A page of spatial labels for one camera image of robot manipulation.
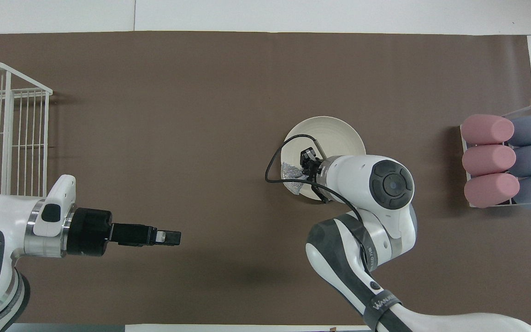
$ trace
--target white plate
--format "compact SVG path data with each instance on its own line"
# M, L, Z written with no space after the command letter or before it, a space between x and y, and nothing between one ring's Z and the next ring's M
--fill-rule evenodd
M292 128L284 140L298 134L310 135L317 139L327 157L366 154L366 148L358 132L346 122L331 116L315 116L300 122ZM311 139L299 137L282 148L280 159L282 163L286 162L300 168L301 151L309 147L312 147L317 157L321 158L321 153ZM319 199L308 184L302 187L301 195L314 200Z

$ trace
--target pink cylinder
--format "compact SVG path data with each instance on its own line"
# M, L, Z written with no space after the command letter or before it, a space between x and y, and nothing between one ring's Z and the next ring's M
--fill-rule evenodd
M506 171L515 163L513 149L500 144L468 148L462 156L462 166L474 177Z
M520 190L518 178L508 173L487 174L470 179L464 185L466 200L477 208L505 202Z
M501 116L475 114L464 120L460 131L470 144L497 144L513 136L513 124Z

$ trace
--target brown table covering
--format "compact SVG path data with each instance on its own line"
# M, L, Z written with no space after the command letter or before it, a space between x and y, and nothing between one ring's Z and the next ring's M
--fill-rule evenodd
M378 282L420 313L531 324L531 210L467 205L457 128L527 105L525 36L15 34L0 61L55 91L50 185L72 174L80 206L183 232L174 248L22 258L20 322L361 324L304 254L310 227L348 208L263 180L295 124L329 115L415 179L417 244Z

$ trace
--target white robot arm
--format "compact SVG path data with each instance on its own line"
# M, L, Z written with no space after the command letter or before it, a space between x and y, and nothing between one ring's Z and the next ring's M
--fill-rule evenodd
M112 223L105 210L76 208L75 178L61 176L46 198L0 195L0 332L21 314L28 281L15 269L21 256L101 256L107 242L179 245L181 233Z
M314 149L301 152L307 179L268 178L270 183L309 184L323 202L344 202L352 211L314 225L306 254L315 271L378 332L531 332L528 324L497 314L432 316L414 313L384 290L371 271L410 250L417 237L417 218L411 200L413 177L396 160L375 155L344 155L319 159Z

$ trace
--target foil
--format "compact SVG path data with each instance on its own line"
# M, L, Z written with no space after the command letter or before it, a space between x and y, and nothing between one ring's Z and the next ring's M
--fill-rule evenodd
M298 168L291 164L287 164L286 162L282 163L281 176L282 176L282 179L306 179L307 178L307 176L305 176L302 173L301 168ZM285 182L284 185L286 186L286 189L288 189L291 193L295 195L299 195L301 194L301 188L304 185L304 183Z

